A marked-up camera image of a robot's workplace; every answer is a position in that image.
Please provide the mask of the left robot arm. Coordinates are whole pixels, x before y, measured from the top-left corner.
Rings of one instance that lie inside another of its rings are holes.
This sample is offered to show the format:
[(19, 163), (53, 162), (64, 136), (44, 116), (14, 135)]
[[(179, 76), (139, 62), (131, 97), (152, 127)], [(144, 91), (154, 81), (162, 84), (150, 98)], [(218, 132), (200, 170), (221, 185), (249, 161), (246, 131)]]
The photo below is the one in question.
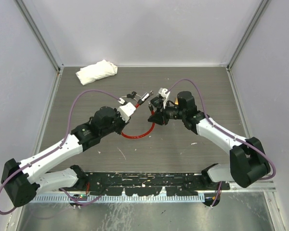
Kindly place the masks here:
[(111, 133), (121, 134), (135, 110), (131, 103), (119, 108), (101, 107), (88, 122), (78, 125), (48, 149), (20, 162), (13, 158), (7, 161), (1, 183), (13, 206), (24, 206), (36, 195), (59, 188), (83, 190), (88, 177), (79, 166), (52, 173), (50, 169), (99, 144)]

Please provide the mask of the white cloth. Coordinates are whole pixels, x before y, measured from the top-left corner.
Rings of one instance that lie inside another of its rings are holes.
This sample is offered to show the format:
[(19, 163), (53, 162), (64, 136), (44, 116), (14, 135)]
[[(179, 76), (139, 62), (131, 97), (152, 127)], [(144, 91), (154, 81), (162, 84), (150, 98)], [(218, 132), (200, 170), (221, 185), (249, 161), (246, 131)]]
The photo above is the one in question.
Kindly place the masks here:
[(93, 83), (97, 80), (114, 76), (118, 73), (118, 67), (112, 62), (102, 60), (95, 64), (80, 68), (76, 76), (82, 85)]

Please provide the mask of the black padlock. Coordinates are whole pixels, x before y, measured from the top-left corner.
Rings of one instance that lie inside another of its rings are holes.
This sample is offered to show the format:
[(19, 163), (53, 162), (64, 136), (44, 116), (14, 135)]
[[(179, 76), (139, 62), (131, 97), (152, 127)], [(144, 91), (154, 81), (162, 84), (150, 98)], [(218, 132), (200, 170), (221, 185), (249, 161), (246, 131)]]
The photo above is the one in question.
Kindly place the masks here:
[(153, 107), (160, 108), (163, 105), (163, 100), (160, 97), (156, 96), (150, 100), (150, 103)]

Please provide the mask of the black-headed key bunch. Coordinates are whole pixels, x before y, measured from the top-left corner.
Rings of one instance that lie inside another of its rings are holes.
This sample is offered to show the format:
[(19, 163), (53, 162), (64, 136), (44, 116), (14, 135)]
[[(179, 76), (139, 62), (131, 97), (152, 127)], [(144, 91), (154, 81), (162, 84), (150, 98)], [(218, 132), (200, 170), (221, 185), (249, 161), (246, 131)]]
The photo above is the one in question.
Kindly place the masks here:
[(139, 98), (140, 98), (140, 95), (137, 94), (137, 92), (135, 92), (135, 91), (132, 91), (131, 93), (128, 93), (128, 94), (126, 95), (126, 98), (128, 98), (128, 99), (134, 99), (134, 100), (136, 100), (136, 97), (139, 97)]

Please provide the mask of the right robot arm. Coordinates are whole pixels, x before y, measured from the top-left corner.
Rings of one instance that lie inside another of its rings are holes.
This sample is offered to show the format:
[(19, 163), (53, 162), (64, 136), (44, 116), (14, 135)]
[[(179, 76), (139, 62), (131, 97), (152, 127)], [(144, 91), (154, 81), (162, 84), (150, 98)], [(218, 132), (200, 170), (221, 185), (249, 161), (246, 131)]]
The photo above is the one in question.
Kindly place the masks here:
[(167, 125), (169, 120), (181, 120), (193, 133), (204, 137), (229, 155), (229, 164), (213, 164), (201, 171), (202, 185), (211, 190), (220, 181), (235, 182), (247, 188), (270, 173), (269, 161), (265, 157), (261, 142), (255, 138), (245, 138), (221, 127), (204, 112), (198, 110), (191, 92), (181, 91), (177, 103), (168, 99), (160, 89), (151, 99), (149, 108), (153, 114), (148, 121)]

